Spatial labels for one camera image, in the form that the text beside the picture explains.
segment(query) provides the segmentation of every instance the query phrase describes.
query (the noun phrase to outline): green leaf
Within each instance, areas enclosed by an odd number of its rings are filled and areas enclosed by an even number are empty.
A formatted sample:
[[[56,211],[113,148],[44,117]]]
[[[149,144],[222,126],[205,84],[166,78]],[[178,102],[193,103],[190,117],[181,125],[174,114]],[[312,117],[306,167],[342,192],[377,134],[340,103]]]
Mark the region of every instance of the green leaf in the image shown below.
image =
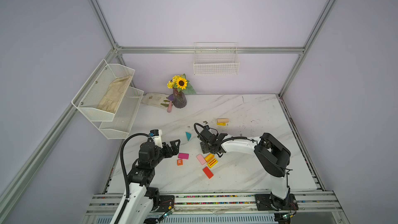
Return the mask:
[[[185,91],[184,91],[184,93],[185,93],[186,95],[193,95],[193,94],[196,94],[196,91],[195,91],[195,89],[193,89],[193,87],[192,87],[191,84],[188,84],[188,85],[187,85],[187,88],[186,88]]]

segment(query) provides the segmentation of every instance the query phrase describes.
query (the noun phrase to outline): wall-mounted wire basket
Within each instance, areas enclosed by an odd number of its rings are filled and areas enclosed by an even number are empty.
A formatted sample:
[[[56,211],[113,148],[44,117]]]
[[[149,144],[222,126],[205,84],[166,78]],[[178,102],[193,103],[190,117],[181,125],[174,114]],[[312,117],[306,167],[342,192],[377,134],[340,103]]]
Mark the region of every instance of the wall-mounted wire basket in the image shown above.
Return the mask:
[[[237,75],[239,59],[236,42],[196,42],[195,75]]]
[[[108,64],[105,60],[101,61],[98,67],[100,66],[103,68],[86,94],[81,99],[78,99],[77,94],[73,98],[72,104],[107,139],[127,138],[144,92],[129,86],[135,72],[134,69],[120,64]],[[106,111],[100,109],[100,103],[103,102],[104,96],[109,94],[109,85],[118,78],[125,79],[122,84],[125,86],[118,88],[116,94],[110,95],[112,109],[106,109]]]

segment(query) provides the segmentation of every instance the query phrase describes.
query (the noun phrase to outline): white marble tabletop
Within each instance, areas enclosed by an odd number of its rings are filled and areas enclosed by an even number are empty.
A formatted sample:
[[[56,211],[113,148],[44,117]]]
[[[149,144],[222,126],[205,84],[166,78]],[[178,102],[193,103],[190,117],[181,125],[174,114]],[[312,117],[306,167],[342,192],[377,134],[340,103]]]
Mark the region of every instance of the white marble tabletop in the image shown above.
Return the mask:
[[[130,134],[149,133],[153,129],[162,129],[162,141],[170,144],[180,139],[180,152],[188,153],[189,159],[177,166],[177,156],[165,158],[155,168],[155,177],[151,187],[158,187],[162,193],[182,192],[259,192],[270,191],[270,175],[264,170],[253,154],[239,152],[225,153],[210,170],[214,176],[208,179],[196,159],[201,154],[200,141],[193,129],[198,122],[220,133],[233,136],[256,137],[264,132],[271,133],[291,152],[289,175],[291,191],[316,190],[315,182],[306,165],[295,137],[286,121],[275,94],[265,95],[187,95],[187,106],[182,109],[173,107],[168,113],[164,109],[141,104]],[[218,118],[229,118],[227,126],[216,124]],[[185,132],[192,134],[187,141]],[[138,158],[138,151],[144,137],[134,137],[124,149],[126,170]],[[125,189],[123,174],[118,159],[108,193],[121,193]]]

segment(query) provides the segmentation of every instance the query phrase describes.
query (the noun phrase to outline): teal triangle block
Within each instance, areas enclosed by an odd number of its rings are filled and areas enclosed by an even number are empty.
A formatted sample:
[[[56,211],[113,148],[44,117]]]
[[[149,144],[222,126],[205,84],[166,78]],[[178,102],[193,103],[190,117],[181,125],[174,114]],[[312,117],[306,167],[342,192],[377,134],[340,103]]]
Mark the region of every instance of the teal triangle block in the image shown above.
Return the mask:
[[[192,135],[189,132],[185,132],[185,134],[187,135],[187,140],[189,141]]]

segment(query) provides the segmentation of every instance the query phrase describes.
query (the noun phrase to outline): magenta block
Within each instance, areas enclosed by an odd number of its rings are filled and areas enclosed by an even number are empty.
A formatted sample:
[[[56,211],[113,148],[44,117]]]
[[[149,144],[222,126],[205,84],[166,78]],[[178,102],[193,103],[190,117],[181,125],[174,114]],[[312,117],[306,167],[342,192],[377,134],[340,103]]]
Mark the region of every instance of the magenta block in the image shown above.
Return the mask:
[[[188,158],[189,158],[189,154],[186,154],[186,153],[178,153],[178,158],[188,159]]]

